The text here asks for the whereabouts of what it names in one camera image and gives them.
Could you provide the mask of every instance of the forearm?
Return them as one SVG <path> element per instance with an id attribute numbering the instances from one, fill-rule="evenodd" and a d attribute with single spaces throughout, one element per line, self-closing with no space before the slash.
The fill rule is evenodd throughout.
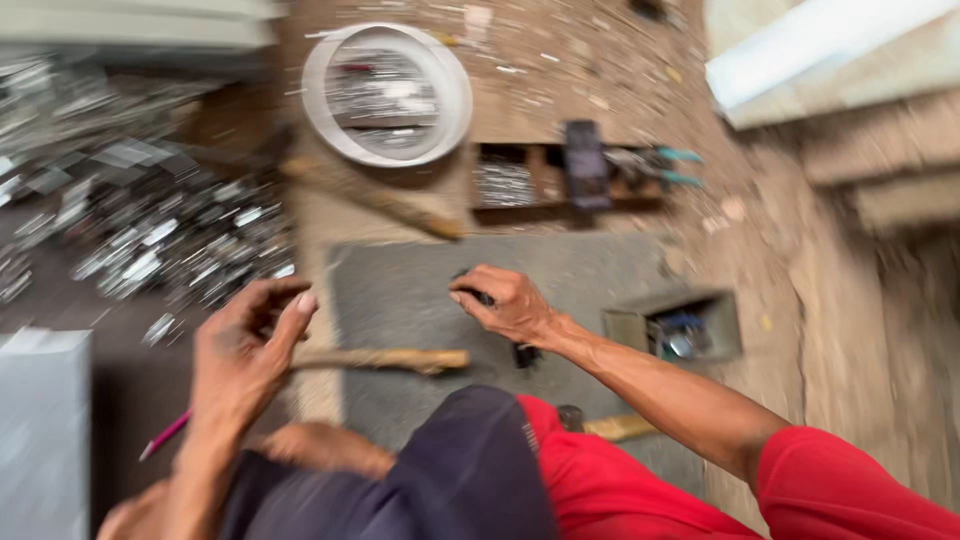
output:
<path id="1" fill-rule="evenodd" d="M 230 467 L 244 429 L 232 422 L 197 422 L 174 461 L 164 540 L 214 540 Z"/>
<path id="2" fill-rule="evenodd" d="M 746 396 L 558 315 L 537 344 L 603 382 L 659 430 L 753 487 L 766 440 L 790 424 Z"/>

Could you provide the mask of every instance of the dark shorts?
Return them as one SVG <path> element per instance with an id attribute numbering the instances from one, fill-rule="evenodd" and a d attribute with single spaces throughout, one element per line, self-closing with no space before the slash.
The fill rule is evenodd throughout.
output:
<path id="1" fill-rule="evenodd" d="M 557 538 L 536 450 L 514 396 L 471 386 L 414 432 L 382 482 L 243 452 L 221 538 Z"/>

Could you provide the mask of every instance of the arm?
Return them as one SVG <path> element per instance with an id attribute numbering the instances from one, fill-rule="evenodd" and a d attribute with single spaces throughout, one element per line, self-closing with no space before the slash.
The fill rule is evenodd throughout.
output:
<path id="1" fill-rule="evenodd" d="M 303 292 L 309 286 L 297 278 L 253 282 L 197 330 L 193 412 L 174 462 L 161 538 L 217 537 L 230 464 L 250 424 L 282 386 L 317 309 L 316 297 Z"/>
<path id="2" fill-rule="evenodd" d="M 463 288 L 490 294 L 494 306 Z M 659 430 L 752 488 L 764 443 L 790 425 L 726 386 L 587 331 L 551 308 L 522 274 L 479 265 L 450 289 L 487 330 L 568 358 Z"/>

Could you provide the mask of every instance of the red shirt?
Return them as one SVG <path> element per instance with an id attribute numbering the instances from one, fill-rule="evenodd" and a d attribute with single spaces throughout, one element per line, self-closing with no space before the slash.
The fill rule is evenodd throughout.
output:
<path id="1" fill-rule="evenodd" d="M 547 403 L 518 399 L 540 444 L 540 472 L 565 540 L 759 537 L 600 437 L 564 431 Z M 756 491 L 775 540 L 960 538 L 956 514 L 897 483 L 856 447 L 813 428 L 770 437 Z"/>

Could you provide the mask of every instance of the black object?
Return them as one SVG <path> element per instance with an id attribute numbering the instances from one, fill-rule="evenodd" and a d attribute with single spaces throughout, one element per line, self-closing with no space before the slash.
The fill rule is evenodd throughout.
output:
<path id="1" fill-rule="evenodd" d="M 557 416 L 564 430 L 571 433 L 583 433 L 584 411 L 576 405 L 560 405 L 557 407 Z"/>
<path id="2" fill-rule="evenodd" d="M 631 0 L 630 7 L 636 14 L 655 21 L 666 18 L 666 7 L 663 0 Z"/>
<path id="3" fill-rule="evenodd" d="M 610 173 L 603 151 L 596 122 L 570 120 L 566 123 L 564 169 L 570 203 L 576 209 L 597 211 L 613 206 Z"/>
<path id="4" fill-rule="evenodd" d="M 456 280 L 457 278 L 465 276 L 470 270 L 470 268 L 461 270 L 452 278 L 452 280 Z M 480 292 L 476 289 L 467 287 L 459 290 L 470 293 L 473 295 L 473 298 L 477 299 L 480 304 L 483 304 L 486 307 L 491 307 L 496 304 L 493 296 L 485 292 Z M 529 343 L 514 343 L 514 365 L 518 369 L 526 369 L 537 363 L 537 360 L 541 359 L 542 357 L 543 356 L 540 353 L 540 349 L 534 347 L 533 345 L 530 345 Z"/>
<path id="5" fill-rule="evenodd" d="M 543 356 L 540 349 L 529 343 L 514 343 L 514 363 L 519 369 L 526 369 L 537 363 Z"/>
<path id="6" fill-rule="evenodd" d="M 450 280 L 453 281 L 453 280 L 456 280 L 457 278 L 462 278 L 466 274 L 469 274 L 470 270 L 472 270 L 472 268 L 461 270 L 460 272 L 457 272 L 457 275 L 451 278 Z M 493 299 L 493 296 L 485 292 L 480 292 L 476 289 L 471 289 L 466 287 L 459 290 L 470 293 L 471 295 L 473 295 L 473 298 L 477 299 L 477 302 L 479 302 L 480 304 L 483 304 L 486 307 L 490 307 L 493 304 L 496 304 L 496 301 Z"/>

